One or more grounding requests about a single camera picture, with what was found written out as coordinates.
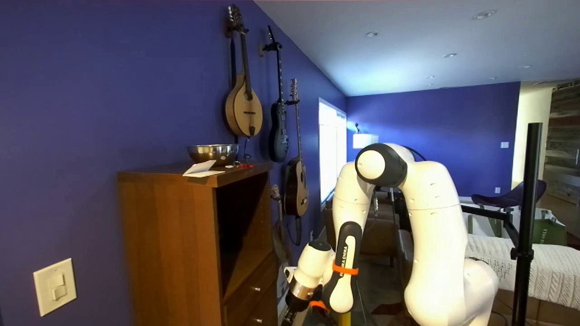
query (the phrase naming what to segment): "white ceiling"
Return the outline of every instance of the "white ceiling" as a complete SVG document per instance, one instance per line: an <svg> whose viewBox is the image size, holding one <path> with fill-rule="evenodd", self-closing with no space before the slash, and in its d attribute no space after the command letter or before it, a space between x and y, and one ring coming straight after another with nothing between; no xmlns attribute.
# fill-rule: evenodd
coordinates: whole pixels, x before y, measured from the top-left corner
<svg viewBox="0 0 580 326"><path fill-rule="evenodd" d="M580 78L580 0L256 4L349 96Z"/></svg>

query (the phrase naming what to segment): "wall sconce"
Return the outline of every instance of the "wall sconce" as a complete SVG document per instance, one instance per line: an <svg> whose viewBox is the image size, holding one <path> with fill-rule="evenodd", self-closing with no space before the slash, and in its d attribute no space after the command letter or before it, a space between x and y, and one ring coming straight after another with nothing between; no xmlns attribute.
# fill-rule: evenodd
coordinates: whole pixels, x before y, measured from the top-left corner
<svg viewBox="0 0 580 326"><path fill-rule="evenodd" d="M372 143L380 143L380 136L361 132L360 123L356 123L356 134L352 136L352 148L365 148Z"/></svg>

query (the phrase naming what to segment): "stringed instrument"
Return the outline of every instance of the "stringed instrument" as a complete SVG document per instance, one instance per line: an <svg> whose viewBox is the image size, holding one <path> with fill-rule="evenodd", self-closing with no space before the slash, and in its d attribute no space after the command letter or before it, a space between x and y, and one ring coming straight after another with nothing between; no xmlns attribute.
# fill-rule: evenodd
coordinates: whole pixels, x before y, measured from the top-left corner
<svg viewBox="0 0 580 326"><path fill-rule="evenodd" d="M289 152L289 134L287 134L287 101L284 94L284 63L282 63L282 43L276 40L273 27L269 25L271 43L265 51L276 51L278 65L278 101L273 105L273 129L269 138L269 154L273 161L285 161Z"/></svg>
<svg viewBox="0 0 580 326"><path fill-rule="evenodd" d="M300 100L298 100L298 80L293 80L293 103L296 112L296 136L298 136L298 156L287 165L287 214L303 217L309 210L309 187L307 187L307 165L302 150L302 123L300 123Z"/></svg>
<svg viewBox="0 0 580 326"><path fill-rule="evenodd" d="M249 67L249 51L247 51L247 33L244 25L242 11L238 5L229 5L229 31L240 34L242 42L242 60L244 72L236 78L233 91L226 101L226 118L231 130L236 136L253 138L264 127L264 107L258 94L253 91L251 83L251 67Z"/></svg>

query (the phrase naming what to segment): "window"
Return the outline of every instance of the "window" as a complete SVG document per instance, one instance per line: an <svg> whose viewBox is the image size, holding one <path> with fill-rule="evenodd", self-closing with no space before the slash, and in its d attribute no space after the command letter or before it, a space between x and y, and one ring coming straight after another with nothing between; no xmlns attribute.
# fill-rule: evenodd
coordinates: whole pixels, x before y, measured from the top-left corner
<svg viewBox="0 0 580 326"><path fill-rule="evenodd" d="M320 100L320 141L322 201L325 201L347 163L347 114L325 100Z"/></svg>

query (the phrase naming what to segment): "wooden cabinet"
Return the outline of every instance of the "wooden cabinet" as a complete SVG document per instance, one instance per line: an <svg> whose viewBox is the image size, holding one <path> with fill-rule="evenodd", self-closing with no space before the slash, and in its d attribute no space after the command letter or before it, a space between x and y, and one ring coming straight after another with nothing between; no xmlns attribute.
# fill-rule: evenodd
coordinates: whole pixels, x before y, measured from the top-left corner
<svg viewBox="0 0 580 326"><path fill-rule="evenodd" d="M278 324L269 167L119 176L139 326Z"/></svg>
<svg viewBox="0 0 580 326"><path fill-rule="evenodd" d="M559 85L554 92L545 179L543 206L580 237L580 81Z"/></svg>

